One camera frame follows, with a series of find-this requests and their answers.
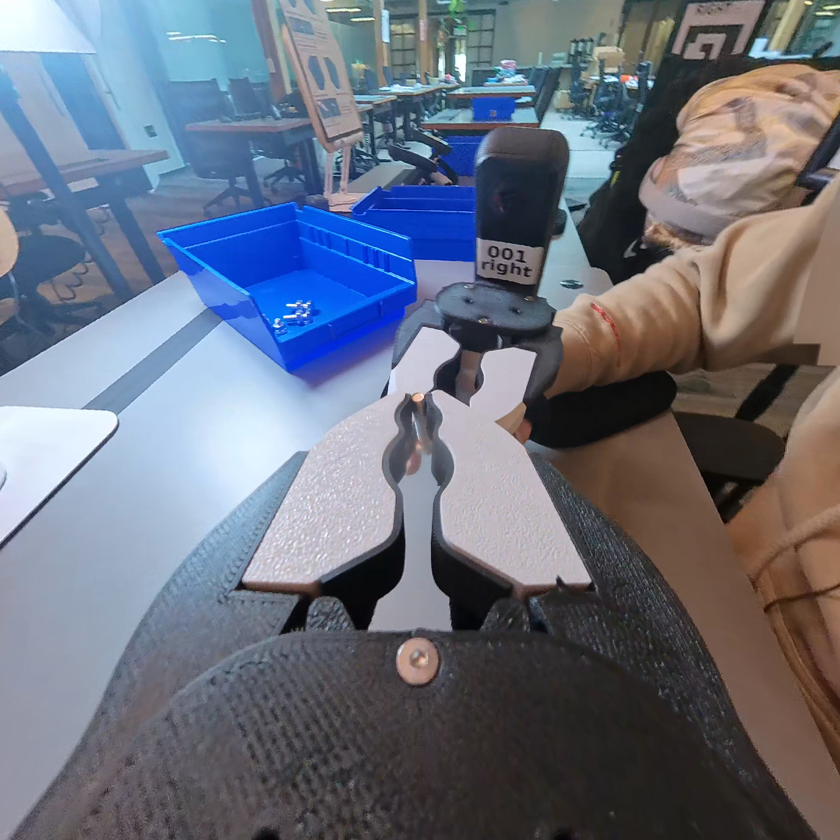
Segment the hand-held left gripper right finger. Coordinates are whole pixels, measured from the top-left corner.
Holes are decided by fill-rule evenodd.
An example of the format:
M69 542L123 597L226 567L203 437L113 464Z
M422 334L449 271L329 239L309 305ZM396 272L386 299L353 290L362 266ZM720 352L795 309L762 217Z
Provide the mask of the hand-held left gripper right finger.
M525 447L444 392L431 394L433 534L467 574L529 598L592 583L580 551Z

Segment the person's torso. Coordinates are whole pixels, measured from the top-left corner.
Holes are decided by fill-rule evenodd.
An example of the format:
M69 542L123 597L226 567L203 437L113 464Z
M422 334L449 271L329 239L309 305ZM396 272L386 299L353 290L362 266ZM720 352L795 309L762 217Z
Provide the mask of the person's torso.
M754 215L806 207L800 174L838 117L838 71L763 66L698 90L646 174L649 242L701 249ZM731 521L734 550L838 765L838 366L796 415L782 461Z

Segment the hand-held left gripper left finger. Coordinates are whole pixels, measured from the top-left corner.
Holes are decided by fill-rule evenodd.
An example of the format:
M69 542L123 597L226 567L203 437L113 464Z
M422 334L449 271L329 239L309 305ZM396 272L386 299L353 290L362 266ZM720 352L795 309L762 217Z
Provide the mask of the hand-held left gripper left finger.
M326 433L304 456L242 577L254 592L330 595L360 607L404 570L400 482L411 397L387 395Z

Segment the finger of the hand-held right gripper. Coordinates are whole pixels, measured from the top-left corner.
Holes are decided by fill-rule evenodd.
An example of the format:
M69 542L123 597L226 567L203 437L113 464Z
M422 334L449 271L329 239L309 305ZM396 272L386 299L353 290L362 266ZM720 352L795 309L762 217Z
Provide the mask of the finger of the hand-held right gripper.
M469 408L500 424L524 408L537 353L518 347L489 350L479 363L481 382L469 399Z
M460 353L459 343L446 331L421 327L392 366L387 395L425 395L435 389L438 373Z

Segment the black white marker sign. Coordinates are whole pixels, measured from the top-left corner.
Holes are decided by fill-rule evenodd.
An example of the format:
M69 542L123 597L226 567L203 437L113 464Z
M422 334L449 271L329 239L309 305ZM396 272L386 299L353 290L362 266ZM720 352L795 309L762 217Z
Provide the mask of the black white marker sign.
M747 56L769 6L767 1L683 2L665 56L697 61Z

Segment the white document stand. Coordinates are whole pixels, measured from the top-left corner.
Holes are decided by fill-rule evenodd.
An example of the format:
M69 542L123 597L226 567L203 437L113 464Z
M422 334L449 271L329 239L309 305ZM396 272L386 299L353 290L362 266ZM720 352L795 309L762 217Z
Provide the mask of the white document stand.
M5 545L116 433L118 415L88 408L1 408Z

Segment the wooden poster stand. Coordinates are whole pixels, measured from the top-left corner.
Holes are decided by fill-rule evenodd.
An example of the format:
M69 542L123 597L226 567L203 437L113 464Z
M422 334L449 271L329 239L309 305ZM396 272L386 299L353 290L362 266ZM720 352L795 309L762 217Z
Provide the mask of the wooden poster stand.
M279 1L281 37L311 125L327 152L362 141L364 129L339 44L320 1Z

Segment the black wrist rest pad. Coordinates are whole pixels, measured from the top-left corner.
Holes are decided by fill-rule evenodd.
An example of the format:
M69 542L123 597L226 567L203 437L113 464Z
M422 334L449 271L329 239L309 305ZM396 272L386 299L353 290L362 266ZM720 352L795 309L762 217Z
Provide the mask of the black wrist rest pad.
M551 449L597 443L670 410L677 384L664 371L581 392L543 397L526 412L530 439Z

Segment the person's right hand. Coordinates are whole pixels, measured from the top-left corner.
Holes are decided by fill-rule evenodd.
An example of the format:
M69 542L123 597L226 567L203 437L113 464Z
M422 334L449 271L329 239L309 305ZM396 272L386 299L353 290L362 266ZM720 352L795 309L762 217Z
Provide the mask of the person's right hand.
M509 413L496 420L497 425L516 438L521 445L529 441L532 432L532 423L526 418L526 413L527 406L520 402Z

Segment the person's right forearm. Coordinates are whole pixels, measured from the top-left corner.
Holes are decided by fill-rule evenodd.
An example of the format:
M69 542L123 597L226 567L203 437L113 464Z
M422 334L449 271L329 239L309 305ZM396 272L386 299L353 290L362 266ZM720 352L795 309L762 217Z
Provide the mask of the person's right forearm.
M838 366L838 180L814 203L754 215L554 318L563 361L546 396L649 372L724 371L814 347Z

